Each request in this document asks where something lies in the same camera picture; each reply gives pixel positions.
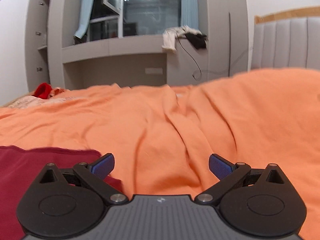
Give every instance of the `dark red cloth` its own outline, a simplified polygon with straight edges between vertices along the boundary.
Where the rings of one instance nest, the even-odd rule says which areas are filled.
[[[0,239],[20,240],[24,233],[16,217],[16,208],[29,185],[47,163],[59,168],[72,168],[79,162],[91,163],[100,157],[95,150],[38,148],[23,150],[16,146],[0,146]],[[122,191],[118,179],[105,182]]]
[[[41,99],[48,99],[51,90],[52,90],[52,87],[49,84],[42,83],[37,87],[33,96]]]

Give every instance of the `window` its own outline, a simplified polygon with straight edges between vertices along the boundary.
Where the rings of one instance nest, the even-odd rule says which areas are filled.
[[[181,0],[94,0],[87,41],[162,34],[180,21]]]

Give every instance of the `black cloth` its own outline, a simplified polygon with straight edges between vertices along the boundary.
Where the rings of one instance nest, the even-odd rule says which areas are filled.
[[[207,44],[205,43],[205,38],[207,35],[186,33],[185,36],[192,46],[195,47],[195,49],[207,48]]]

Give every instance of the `round metal bolt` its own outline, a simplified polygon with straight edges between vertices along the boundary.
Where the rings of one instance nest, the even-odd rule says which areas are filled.
[[[123,194],[113,194],[110,199],[113,201],[113,202],[116,202],[116,203],[119,203],[119,202],[123,202],[126,200],[126,196],[123,195]]]
[[[209,202],[213,200],[213,196],[210,194],[200,194],[197,198],[201,202]]]

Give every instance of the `white garment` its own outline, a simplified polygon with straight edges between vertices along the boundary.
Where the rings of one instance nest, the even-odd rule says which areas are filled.
[[[192,29],[188,26],[182,27],[172,27],[168,28],[163,33],[163,46],[162,49],[168,52],[176,52],[176,38],[183,38],[185,37],[186,33],[193,33],[193,34],[202,34],[201,31]]]

